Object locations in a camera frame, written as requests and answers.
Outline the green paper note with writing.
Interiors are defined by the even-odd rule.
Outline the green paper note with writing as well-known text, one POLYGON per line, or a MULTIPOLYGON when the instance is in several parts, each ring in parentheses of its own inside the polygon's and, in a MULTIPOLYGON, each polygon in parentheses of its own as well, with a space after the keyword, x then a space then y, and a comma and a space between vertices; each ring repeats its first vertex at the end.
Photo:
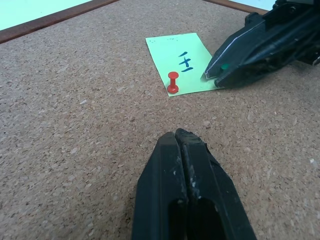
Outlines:
POLYGON ((178 73, 176 93, 170 97, 217 90, 215 80, 203 75, 211 54, 196 33, 147 37, 146 43, 165 88, 171 84, 170 72, 178 73))

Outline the red pushpin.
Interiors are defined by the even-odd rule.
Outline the red pushpin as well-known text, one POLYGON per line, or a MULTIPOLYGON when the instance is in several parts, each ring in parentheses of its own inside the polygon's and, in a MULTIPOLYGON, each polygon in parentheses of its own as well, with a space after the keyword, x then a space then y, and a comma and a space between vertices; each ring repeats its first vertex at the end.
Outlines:
POLYGON ((176 79, 179 77, 179 74, 176 71, 171 71, 168 73, 170 83, 167 86, 167 92, 170 94, 176 94, 179 91, 179 87, 176 85, 176 79))

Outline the cork board with wooden frame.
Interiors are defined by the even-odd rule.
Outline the cork board with wooden frame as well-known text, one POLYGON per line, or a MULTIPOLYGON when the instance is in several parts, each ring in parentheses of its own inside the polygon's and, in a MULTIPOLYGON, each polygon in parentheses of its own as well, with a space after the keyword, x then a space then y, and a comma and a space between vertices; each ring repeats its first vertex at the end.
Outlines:
POLYGON ((244 12, 120 0, 0 44, 0 240, 128 240, 156 142, 183 128, 232 178, 259 240, 320 240, 320 65, 169 97, 147 37, 215 52, 244 12))

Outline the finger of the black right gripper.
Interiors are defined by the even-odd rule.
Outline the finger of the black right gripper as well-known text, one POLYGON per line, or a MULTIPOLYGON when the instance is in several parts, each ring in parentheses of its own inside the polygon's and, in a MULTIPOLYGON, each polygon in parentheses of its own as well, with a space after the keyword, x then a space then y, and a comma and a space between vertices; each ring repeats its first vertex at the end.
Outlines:
POLYGON ((265 19, 246 23, 243 28, 230 35, 213 54, 204 71, 205 78, 219 78, 225 72, 221 70, 222 64, 229 64, 228 69, 233 70, 239 65, 274 55, 275 29, 275 25, 265 19))
POLYGON ((312 65, 313 52, 287 51, 239 65, 234 69, 229 68, 214 81, 214 84, 217 88, 241 88, 261 80, 294 61, 312 65))

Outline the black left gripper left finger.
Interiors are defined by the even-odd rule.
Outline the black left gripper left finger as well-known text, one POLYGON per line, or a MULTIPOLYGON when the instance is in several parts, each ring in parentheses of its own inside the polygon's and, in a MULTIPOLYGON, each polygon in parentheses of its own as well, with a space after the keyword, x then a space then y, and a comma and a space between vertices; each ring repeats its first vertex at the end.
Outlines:
POLYGON ((180 147, 167 132, 137 182, 131 240, 184 240, 187 204, 180 147))

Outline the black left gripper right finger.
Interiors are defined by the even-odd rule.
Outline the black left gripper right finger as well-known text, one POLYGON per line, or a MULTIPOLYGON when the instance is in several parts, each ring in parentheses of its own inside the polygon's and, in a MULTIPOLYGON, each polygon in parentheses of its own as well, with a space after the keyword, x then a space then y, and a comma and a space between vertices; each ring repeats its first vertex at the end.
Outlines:
POLYGON ((200 137, 175 132, 188 197, 188 240, 257 240, 235 185, 200 137))

